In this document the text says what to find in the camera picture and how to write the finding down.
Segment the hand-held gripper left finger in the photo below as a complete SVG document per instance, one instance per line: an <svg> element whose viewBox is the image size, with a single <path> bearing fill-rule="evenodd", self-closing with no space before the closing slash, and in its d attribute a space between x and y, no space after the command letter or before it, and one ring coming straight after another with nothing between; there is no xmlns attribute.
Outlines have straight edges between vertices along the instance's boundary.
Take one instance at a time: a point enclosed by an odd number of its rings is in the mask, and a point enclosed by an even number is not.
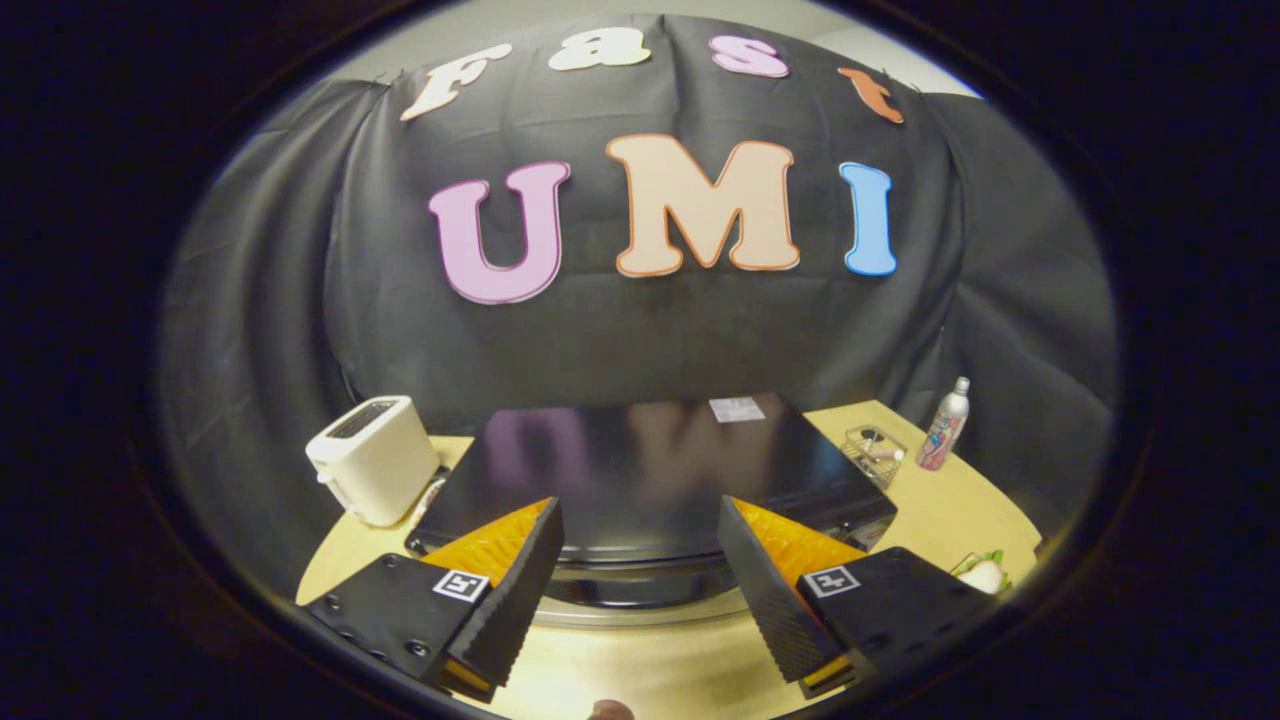
<svg viewBox="0 0 1280 720"><path fill-rule="evenodd" d="M384 553L305 605L348 644L480 702L506 685L564 543L547 497L420 557Z"/></svg>

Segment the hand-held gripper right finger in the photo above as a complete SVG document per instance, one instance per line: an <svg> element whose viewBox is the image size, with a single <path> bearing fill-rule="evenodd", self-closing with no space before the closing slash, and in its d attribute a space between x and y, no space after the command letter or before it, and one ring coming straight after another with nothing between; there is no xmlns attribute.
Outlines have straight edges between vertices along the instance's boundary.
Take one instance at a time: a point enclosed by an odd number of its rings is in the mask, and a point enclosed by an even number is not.
<svg viewBox="0 0 1280 720"><path fill-rule="evenodd" d="M864 553L731 496L717 538L774 665L808 698L887 685L998 609L995 594L910 550Z"/></svg>

